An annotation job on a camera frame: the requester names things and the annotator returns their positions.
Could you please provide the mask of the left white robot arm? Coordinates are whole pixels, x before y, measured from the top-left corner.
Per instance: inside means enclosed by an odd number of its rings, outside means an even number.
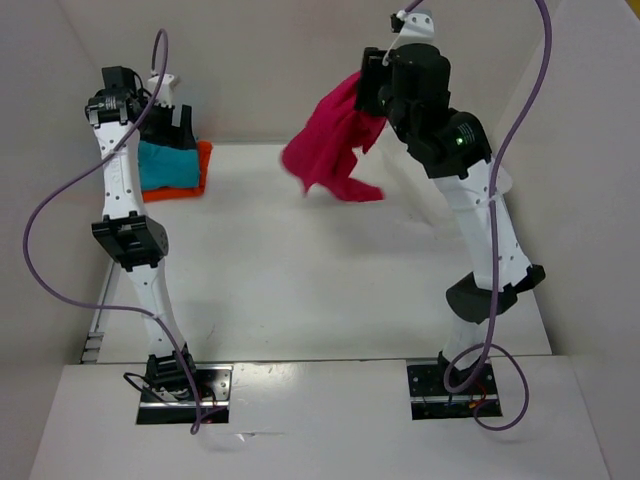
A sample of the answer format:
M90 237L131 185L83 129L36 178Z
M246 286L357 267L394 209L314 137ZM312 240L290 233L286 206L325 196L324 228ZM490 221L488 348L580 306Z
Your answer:
M194 150L192 109L184 105L179 113L174 111L177 79L171 74L154 74L142 82L134 70L112 66L103 68L102 78L103 89L85 108L106 161L102 218L93 223L92 235L134 286L139 304L133 310L144 319L149 339L142 378L148 396L158 401L192 399L200 377L169 299L169 237L145 208L138 156L140 142L175 147L181 153Z

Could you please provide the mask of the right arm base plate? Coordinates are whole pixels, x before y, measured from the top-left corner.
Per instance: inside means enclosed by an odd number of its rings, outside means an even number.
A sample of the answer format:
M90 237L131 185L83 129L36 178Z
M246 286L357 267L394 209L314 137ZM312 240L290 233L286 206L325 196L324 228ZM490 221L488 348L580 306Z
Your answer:
M435 359L406 364L408 391L413 420L445 420L502 416L493 368L487 363L467 390L449 393L443 385L443 372Z

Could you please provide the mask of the pink t shirt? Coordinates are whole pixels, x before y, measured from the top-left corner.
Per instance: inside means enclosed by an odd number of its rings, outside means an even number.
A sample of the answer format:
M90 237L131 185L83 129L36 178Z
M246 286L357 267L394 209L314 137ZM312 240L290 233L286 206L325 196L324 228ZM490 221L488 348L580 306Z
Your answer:
M315 107L304 128L284 147L281 165L307 194L312 186L326 188L343 202L377 202L383 190L352 176L359 149L366 154L382 133L386 119L355 108L360 74L343 80Z

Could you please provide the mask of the orange t shirt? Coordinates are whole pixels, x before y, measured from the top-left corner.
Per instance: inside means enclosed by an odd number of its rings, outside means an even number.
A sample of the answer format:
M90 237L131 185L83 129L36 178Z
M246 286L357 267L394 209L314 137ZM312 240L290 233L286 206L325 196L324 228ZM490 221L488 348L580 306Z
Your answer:
M212 152L213 144L207 141L186 150L141 141L138 163L144 202L202 196Z

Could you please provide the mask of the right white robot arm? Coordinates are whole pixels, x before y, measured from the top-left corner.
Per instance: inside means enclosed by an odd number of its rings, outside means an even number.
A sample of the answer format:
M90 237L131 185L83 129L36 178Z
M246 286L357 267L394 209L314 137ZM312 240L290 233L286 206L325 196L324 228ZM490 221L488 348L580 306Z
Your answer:
M480 375L496 319L545 277L522 251L502 193L499 161L480 120L450 106L451 64L428 44L363 53L355 108L391 126L444 196L472 270L446 292L457 319L440 352L438 380L459 393Z

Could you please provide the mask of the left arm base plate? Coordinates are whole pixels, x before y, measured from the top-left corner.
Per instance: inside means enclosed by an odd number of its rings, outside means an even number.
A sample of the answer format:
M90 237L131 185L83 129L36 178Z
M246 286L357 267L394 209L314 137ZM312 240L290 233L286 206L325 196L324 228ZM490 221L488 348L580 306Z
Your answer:
M227 424L230 416L232 365L200 365L195 382L201 400L202 423ZM136 424L187 425L196 420L196 407L189 387L175 393L152 387L137 376L140 398Z

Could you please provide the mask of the teal t shirt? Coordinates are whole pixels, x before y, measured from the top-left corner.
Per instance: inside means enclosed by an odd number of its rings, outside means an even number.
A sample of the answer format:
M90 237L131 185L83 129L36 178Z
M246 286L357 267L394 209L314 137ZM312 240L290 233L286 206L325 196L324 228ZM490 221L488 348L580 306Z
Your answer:
M141 141L138 166L143 192L161 188L195 188L200 182L196 149L175 149Z

